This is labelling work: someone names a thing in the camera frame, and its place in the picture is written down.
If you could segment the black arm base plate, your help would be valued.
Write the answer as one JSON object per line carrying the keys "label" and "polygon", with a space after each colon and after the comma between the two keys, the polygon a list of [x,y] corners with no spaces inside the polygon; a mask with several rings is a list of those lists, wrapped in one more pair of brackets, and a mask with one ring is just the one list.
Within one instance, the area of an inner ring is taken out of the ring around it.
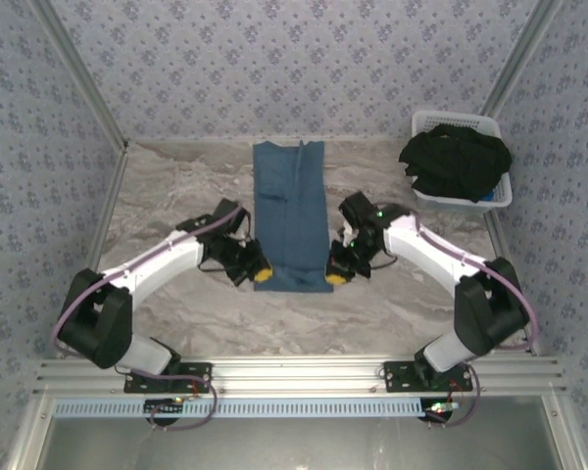
{"label": "black arm base plate", "polygon": [[437,393],[473,390],[471,373],[465,364],[438,372],[423,362],[386,361],[382,377],[388,393]]}
{"label": "black arm base plate", "polygon": [[212,381],[210,362],[177,361],[161,374],[147,376],[133,371],[124,378],[123,391],[127,394],[208,394]]}

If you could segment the aluminium front rail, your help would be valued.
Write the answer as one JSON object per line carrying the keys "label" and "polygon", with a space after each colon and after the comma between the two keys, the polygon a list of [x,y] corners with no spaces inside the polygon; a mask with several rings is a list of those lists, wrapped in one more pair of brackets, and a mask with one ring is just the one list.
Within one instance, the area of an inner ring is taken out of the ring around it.
{"label": "aluminium front rail", "polygon": [[[211,358],[212,384],[227,398],[372,397],[384,395],[382,365],[388,356],[307,355]],[[495,353],[472,363],[481,392],[495,396],[542,396],[567,391],[554,357]],[[107,397],[123,390],[123,376],[81,359],[40,362],[32,392],[55,397]]]}

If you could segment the black controller board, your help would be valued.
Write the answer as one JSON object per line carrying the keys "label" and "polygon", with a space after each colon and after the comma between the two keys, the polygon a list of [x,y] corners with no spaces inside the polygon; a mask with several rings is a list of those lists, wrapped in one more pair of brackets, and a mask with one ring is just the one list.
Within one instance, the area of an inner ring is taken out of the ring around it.
{"label": "black controller board", "polygon": [[460,405],[453,400],[421,399],[423,415],[420,420],[432,425],[446,425]]}
{"label": "black controller board", "polygon": [[179,419],[183,402],[181,399],[147,399],[142,410],[151,425],[165,428]]}

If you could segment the white plastic basket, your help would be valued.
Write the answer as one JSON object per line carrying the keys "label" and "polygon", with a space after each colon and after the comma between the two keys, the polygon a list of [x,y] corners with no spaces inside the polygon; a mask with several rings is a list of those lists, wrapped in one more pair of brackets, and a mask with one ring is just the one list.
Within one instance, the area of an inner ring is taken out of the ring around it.
{"label": "white plastic basket", "polygon": [[[428,132],[438,124],[468,127],[484,135],[502,138],[498,123],[490,117],[429,110],[416,111],[413,114],[412,137],[416,137],[421,132]],[[429,196],[417,190],[414,190],[414,193],[416,195],[416,206],[421,211],[486,214],[491,210],[506,208],[513,201],[511,179],[508,172],[502,175],[499,183],[491,193],[491,197],[477,203],[464,199]]]}

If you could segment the black t-shirt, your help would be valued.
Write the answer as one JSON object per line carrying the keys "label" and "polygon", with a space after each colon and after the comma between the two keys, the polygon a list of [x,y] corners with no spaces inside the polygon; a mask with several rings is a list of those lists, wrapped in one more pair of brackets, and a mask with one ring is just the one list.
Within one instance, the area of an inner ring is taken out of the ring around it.
{"label": "black t-shirt", "polygon": [[410,139],[399,162],[420,193],[478,203],[510,170],[512,155],[498,137],[443,123]]}

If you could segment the aluminium frame post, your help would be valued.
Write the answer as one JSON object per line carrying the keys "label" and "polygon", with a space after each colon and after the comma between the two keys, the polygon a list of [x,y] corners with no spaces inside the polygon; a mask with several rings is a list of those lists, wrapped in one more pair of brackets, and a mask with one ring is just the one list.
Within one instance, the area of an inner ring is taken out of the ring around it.
{"label": "aluminium frame post", "polygon": [[482,116],[498,117],[563,3],[564,0],[536,0],[511,53],[480,109]]}
{"label": "aluminium frame post", "polygon": [[50,42],[71,75],[74,85],[95,115],[106,137],[116,149],[123,150],[126,146],[123,134],[104,97],[98,90],[92,74],[88,71],[84,60],[77,52],[69,31],[63,25],[51,0],[26,1],[37,16]]}

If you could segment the blue t-shirt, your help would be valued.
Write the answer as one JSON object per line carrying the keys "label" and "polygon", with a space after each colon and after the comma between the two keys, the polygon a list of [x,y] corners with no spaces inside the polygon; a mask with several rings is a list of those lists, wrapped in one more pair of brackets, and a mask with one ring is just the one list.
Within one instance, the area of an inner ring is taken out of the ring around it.
{"label": "blue t-shirt", "polygon": [[257,292],[326,294],[329,227],[324,143],[253,147],[255,238],[272,267]]}

